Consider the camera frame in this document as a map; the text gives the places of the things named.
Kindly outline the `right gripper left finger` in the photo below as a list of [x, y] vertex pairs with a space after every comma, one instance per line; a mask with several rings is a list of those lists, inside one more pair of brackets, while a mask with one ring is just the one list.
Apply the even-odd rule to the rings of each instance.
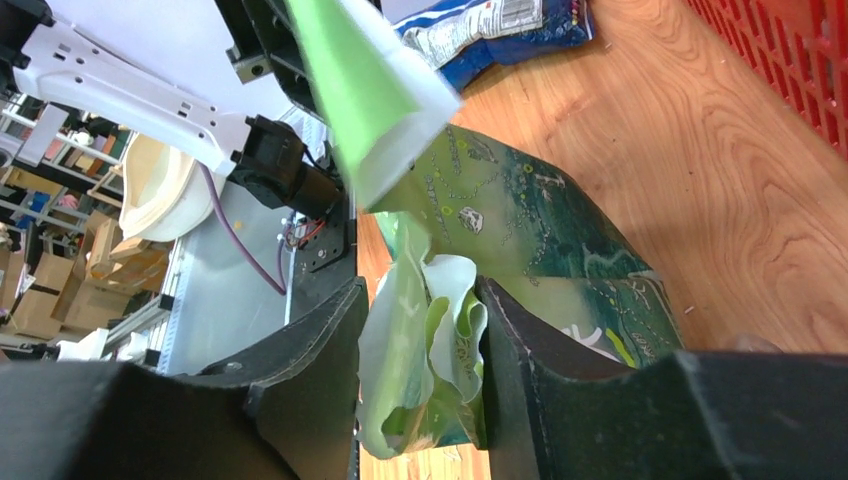
[[345, 479], [362, 278], [198, 375], [123, 362], [1, 367], [5, 479]]

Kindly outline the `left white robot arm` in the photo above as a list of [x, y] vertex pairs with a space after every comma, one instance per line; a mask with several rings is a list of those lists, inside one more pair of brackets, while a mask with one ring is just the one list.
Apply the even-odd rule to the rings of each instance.
[[344, 199], [338, 177], [304, 162], [281, 120], [227, 112], [115, 56], [44, 1], [1, 4], [1, 90], [101, 114], [195, 158], [269, 208], [320, 219]]

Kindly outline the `green cat litter bag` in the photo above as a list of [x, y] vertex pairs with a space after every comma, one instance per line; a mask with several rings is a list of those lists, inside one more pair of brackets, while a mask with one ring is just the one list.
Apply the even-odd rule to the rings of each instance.
[[445, 47], [498, 20], [540, 23], [541, 2], [449, 1], [396, 26], [367, 1], [286, 7], [345, 184], [393, 259], [359, 338], [371, 456], [485, 447], [481, 276], [625, 366], [681, 347], [656, 272], [569, 175], [452, 123]]

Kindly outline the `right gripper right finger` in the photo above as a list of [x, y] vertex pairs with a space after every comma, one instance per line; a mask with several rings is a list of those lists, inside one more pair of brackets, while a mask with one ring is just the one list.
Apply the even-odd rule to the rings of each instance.
[[494, 280], [483, 403], [495, 479], [843, 479], [843, 355], [677, 351], [633, 369]]

